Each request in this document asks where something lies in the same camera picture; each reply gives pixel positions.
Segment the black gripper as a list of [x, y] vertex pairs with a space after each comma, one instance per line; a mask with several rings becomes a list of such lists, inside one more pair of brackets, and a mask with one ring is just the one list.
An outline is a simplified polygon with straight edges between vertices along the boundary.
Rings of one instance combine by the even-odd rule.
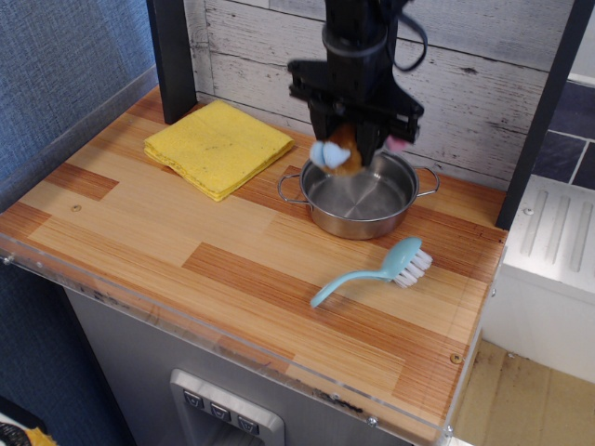
[[423, 106], [395, 82], [388, 46], [366, 54], [293, 59], [290, 95], [308, 103], [317, 140], [329, 139], [343, 122], [356, 124], [356, 146], [362, 166], [371, 164], [387, 135], [413, 143]]

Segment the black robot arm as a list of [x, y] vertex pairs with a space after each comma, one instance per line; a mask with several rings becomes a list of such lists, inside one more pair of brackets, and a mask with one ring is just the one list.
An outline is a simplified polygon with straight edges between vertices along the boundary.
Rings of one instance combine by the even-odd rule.
[[404, 14], [404, 1], [328, 1], [322, 41], [324, 60], [293, 59], [292, 97], [307, 103], [314, 135], [326, 140], [341, 125], [354, 130], [363, 165], [370, 165], [388, 137], [416, 140], [423, 106], [396, 82], [394, 73], [411, 72], [395, 58], [398, 29], [405, 25], [423, 43], [425, 30]]

